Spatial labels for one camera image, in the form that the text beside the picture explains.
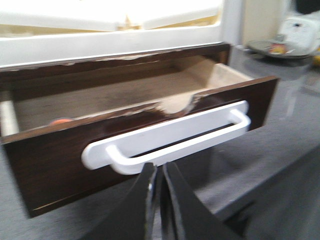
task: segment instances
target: countertop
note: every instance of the countertop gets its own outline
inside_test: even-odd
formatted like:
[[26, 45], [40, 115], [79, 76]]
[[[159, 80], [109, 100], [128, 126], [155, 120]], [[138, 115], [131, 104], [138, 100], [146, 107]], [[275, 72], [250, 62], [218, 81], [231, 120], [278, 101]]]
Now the countertop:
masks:
[[[320, 93], [304, 87], [320, 73], [310, 68], [309, 59], [272, 60], [234, 47], [230, 65], [254, 78], [281, 80], [265, 126], [176, 161], [199, 199], [222, 219], [232, 214], [227, 206], [320, 144]], [[117, 205], [135, 180], [28, 218], [2, 149], [0, 158], [1, 240], [76, 240]], [[154, 239], [161, 239], [159, 222], [156, 214]]]

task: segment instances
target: drawer handle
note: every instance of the drawer handle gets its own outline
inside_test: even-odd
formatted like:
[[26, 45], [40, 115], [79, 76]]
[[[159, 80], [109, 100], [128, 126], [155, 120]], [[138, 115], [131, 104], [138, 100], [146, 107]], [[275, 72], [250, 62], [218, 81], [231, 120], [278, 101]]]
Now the drawer handle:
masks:
[[[83, 150], [82, 162], [90, 170], [111, 165], [120, 174], [138, 174], [145, 163], [160, 166], [243, 135], [248, 131], [251, 122], [245, 114], [247, 110], [248, 103], [239, 101], [93, 142]], [[142, 156], [127, 157], [142, 154], [230, 123], [234, 125]]]

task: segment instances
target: drawer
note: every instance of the drawer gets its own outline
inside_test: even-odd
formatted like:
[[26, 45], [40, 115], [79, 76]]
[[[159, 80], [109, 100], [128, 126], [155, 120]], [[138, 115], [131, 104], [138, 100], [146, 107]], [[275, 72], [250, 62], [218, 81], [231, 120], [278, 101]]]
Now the drawer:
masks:
[[[225, 43], [3, 69], [1, 141], [31, 217], [131, 175], [91, 170], [97, 141], [246, 101], [249, 130], [264, 123], [277, 78], [225, 65]], [[59, 118], [69, 122], [51, 124]]]

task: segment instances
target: white drawer handle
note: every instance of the white drawer handle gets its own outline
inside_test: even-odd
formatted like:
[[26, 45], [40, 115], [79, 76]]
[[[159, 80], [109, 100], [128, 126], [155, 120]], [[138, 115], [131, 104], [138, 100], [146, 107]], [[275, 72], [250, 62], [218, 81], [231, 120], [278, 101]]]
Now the white drawer handle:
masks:
[[[145, 163], [160, 166], [243, 135], [251, 122], [245, 115], [247, 110], [247, 102], [240, 101], [93, 142], [84, 149], [82, 162], [91, 170], [111, 165], [118, 173], [138, 174]], [[230, 123], [234, 125], [129, 157]]]

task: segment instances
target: gray countertop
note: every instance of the gray countertop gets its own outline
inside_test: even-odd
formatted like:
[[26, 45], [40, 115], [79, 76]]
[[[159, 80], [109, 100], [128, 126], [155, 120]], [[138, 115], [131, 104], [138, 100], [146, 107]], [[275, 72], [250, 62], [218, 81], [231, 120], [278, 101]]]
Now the gray countertop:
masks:
[[[230, 65], [254, 78], [281, 78], [265, 126], [176, 161], [197, 196], [223, 209], [320, 144], [320, 94], [307, 90], [318, 70], [308, 60], [264, 59], [233, 48]], [[126, 195], [134, 179], [28, 218], [3, 150], [0, 153], [0, 239], [75, 240], [90, 231]], [[156, 214], [154, 239], [160, 237]]]

